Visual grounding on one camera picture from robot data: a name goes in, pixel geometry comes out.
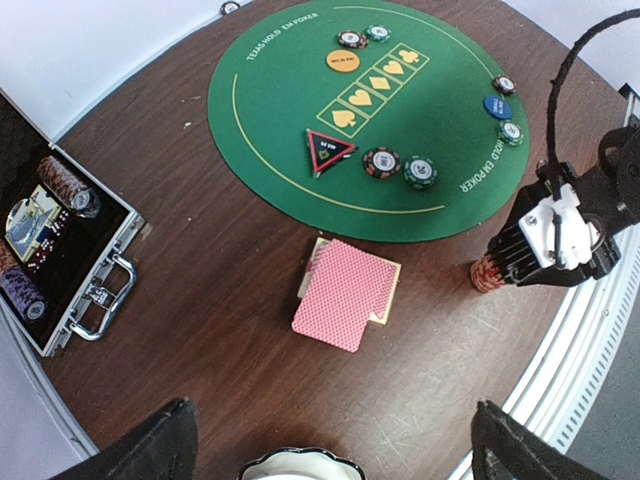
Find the placed 100 chip stack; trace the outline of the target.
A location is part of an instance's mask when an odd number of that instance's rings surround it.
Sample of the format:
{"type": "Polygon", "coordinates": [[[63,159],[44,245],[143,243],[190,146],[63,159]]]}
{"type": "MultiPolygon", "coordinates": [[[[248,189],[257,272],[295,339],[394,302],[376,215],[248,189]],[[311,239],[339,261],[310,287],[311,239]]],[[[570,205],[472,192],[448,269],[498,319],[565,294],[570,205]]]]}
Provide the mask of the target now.
{"type": "Polygon", "coordinates": [[[342,31],[337,35],[337,41],[340,45],[349,49],[364,49],[368,46],[368,38],[356,31],[342,31]]]}

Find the placed green chip stack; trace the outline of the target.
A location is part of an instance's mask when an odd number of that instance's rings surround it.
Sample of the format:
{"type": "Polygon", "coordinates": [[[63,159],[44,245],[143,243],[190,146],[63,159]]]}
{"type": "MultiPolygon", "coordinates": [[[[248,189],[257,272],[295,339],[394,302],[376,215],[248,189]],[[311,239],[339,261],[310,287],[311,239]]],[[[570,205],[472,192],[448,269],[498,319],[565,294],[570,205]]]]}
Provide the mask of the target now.
{"type": "Polygon", "coordinates": [[[367,37],[375,42],[386,42],[391,37],[391,31],[382,25],[370,25],[366,28],[367,37]]]}

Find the orange black 100 chip stack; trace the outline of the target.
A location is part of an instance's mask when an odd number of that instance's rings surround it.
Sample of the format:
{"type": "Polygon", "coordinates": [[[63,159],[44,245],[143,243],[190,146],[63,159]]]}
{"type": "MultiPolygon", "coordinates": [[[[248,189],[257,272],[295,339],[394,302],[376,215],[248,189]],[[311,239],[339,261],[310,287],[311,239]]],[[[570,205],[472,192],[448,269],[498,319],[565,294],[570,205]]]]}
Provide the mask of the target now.
{"type": "Polygon", "coordinates": [[[494,88],[501,94],[510,96],[516,92],[516,84],[506,75],[498,75],[493,80],[494,88]]]}

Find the blue small blind button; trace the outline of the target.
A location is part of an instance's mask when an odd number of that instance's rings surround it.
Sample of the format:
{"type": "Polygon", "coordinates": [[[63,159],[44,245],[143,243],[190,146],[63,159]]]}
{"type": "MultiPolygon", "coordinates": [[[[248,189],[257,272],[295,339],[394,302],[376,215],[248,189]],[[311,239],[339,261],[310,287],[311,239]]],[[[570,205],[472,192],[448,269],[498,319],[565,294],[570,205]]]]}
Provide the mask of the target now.
{"type": "Polygon", "coordinates": [[[483,99],[485,111],[495,119],[510,120],[513,115],[511,105],[501,96],[487,95],[483,99]]]}

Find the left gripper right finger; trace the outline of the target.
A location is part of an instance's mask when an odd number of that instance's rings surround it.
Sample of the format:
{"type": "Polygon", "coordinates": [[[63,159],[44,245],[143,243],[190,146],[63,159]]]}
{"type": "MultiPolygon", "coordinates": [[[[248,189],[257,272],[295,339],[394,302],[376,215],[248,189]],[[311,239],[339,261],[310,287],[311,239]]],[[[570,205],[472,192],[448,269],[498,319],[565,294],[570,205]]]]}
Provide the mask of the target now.
{"type": "Polygon", "coordinates": [[[606,479],[546,444],[489,400],[477,404],[471,441],[475,479],[606,479]]]}

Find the red 5 chip stack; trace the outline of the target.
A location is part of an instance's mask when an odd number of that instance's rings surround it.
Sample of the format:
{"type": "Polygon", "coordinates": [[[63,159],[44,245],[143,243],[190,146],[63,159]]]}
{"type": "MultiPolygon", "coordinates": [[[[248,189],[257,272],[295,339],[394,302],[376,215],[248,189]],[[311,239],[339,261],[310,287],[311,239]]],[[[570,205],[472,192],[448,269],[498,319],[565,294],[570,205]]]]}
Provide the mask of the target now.
{"type": "Polygon", "coordinates": [[[489,254],[476,260],[469,273],[473,286],[481,293],[490,293],[506,285],[500,269],[489,254]]]}

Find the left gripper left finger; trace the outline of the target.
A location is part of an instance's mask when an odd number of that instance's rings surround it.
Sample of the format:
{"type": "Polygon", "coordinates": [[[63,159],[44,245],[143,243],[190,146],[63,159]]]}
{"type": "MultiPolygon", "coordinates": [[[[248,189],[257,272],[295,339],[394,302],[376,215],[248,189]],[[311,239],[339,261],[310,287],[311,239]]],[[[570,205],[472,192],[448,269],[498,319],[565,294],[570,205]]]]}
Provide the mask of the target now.
{"type": "Polygon", "coordinates": [[[176,398],[117,442],[58,479],[191,479],[198,454],[197,407],[176,398]]]}

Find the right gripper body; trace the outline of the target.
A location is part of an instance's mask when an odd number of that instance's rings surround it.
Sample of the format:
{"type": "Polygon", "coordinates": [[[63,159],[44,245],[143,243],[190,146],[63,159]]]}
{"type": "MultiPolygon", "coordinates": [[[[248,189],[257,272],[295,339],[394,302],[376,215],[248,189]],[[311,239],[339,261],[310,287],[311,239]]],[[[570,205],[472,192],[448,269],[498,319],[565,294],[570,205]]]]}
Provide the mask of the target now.
{"type": "Polygon", "coordinates": [[[516,195],[505,225],[489,242],[487,268],[498,283],[575,287],[612,272],[622,258],[622,197],[614,179],[593,167],[579,176],[562,163],[516,195]]]}

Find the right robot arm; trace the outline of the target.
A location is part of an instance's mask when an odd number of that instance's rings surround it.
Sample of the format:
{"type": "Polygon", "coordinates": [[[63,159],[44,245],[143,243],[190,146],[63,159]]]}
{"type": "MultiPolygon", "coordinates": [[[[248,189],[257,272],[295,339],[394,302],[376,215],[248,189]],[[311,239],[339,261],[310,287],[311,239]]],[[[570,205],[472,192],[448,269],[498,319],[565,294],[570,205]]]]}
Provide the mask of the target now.
{"type": "Polygon", "coordinates": [[[608,132],[599,144],[598,160],[581,176],[571,164],[560,164],[561,182],[571,185],[580,201],[578,212],[603,234],[595,242],[592,258],[573,269],[544,267],[535,258],[517,222],[551,196],[548,175],[540,167],[538,180],[519,190],[505,225],[489,242],[484,259],[500,280],[517,286],[574,287],[611,273],[621,259],[614,236],[639,223],[639,131],[623,127],[608,132]]]}

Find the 100 chips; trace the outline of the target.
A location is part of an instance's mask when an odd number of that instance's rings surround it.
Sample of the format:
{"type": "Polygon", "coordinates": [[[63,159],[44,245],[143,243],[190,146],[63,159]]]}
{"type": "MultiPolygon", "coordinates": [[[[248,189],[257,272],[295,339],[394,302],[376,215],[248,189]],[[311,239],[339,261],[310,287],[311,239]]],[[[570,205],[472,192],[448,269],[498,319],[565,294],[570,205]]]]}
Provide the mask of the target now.
{"type": "Polygon", "coordinates": [[[380,146],[366,152],[362,157],[365,172],[376,179],[388,179],[401,170],[400,156],[397,152],[380,146]]]}

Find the green chips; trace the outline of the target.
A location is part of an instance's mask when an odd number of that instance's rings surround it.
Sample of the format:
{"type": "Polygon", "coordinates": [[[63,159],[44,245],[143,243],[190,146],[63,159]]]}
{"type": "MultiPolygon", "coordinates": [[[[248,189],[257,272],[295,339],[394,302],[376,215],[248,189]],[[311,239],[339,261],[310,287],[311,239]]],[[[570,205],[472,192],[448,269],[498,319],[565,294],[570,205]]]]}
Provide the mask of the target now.
{"type": "Polygon", "coordinates": [[[506,144],[519,146],[524,141],[524,133],[519,125],[510,120],[503,120],[498,126],[498,137],[506,144]]]}

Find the orange big blind button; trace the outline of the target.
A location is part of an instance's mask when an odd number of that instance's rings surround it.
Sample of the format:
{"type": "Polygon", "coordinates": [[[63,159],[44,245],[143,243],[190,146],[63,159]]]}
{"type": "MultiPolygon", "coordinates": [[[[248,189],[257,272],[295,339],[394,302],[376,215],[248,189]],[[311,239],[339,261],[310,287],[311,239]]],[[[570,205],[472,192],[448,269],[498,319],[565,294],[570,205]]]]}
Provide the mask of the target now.
{"type": "Polygon", "coordinates": [[[327,66],[339,73],[355,72],[361,64],[359,56],[351,50],[334,50],[326,56],[327,66]]]}

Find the red-backed playing card deck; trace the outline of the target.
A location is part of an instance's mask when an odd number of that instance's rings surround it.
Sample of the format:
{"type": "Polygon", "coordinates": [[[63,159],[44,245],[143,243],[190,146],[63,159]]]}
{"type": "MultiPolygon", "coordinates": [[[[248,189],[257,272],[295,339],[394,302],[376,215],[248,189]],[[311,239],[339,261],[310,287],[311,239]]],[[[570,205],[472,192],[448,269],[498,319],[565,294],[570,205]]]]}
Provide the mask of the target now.
{"type": "Polygon", "coordinates": [[[300,299],[292,330],[354,353],[382,293],[388,265],[337,239],[330,240],[314,261],[311,282],[300,299]]]}

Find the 20 chips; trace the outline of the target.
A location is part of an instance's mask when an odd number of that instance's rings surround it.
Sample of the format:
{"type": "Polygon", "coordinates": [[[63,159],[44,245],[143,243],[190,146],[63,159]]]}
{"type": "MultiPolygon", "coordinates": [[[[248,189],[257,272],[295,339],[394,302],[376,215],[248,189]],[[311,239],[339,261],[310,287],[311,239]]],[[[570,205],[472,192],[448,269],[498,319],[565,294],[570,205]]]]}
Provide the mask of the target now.
{"type": "Polygon", "coordinates": [[[425,190],[435,184],[437,169],[431,159],[421,155],[411,155],[404,161],[403,177],[411,188],[425,190]]]}

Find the red black triangular dealer button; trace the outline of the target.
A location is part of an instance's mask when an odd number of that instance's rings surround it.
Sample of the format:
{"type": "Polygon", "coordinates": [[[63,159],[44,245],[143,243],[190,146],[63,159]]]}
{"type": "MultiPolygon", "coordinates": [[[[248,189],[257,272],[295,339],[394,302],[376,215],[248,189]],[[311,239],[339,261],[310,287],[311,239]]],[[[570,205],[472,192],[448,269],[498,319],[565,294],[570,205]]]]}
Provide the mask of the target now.
{"type": "Polygon", "coordinates": [[[358,151],[358,147],[351,142],[311,129],[305,131],[305,139],[314,178],[319,178],[323,173],[358,151]]]}

